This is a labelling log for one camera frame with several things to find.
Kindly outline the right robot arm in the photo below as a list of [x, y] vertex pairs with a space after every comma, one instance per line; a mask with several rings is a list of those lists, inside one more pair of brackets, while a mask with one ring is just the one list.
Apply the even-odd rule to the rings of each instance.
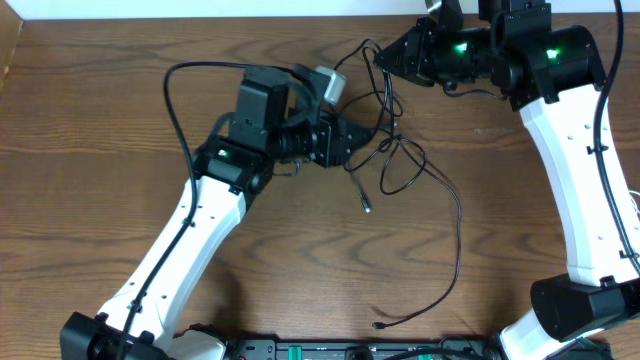
[[639, 315], [639, 217], [607, 110], [616, 71], [603, 66], [587, 28], [554, 28], [543, 0], [483, 1], [479, 16], [484, 26], [467, 29], [457, 2], [431, 1], [427, 15], [375, 62], [451, 97], [461, 83], [489, 79], [520, 115], [544, 163], [567, 270], [533, 283], [531, 309], [491, 339], [485, 357], [603, 354], [589, 337]]

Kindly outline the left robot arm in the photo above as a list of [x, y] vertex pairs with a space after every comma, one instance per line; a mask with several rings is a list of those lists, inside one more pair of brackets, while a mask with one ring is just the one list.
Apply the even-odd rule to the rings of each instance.
[[120, 290], [90, 317], [71, 315], [64, 359], [222, 359], [207, 330], [176, 332], [184, 307], [223, 240], [274, 176], [278, 162], [345, 165], [370, 131], [327, 111], [345, 77], [334, 69], [246, 65], [234, 111], [186, 154], [189, 179], [170, 220]]

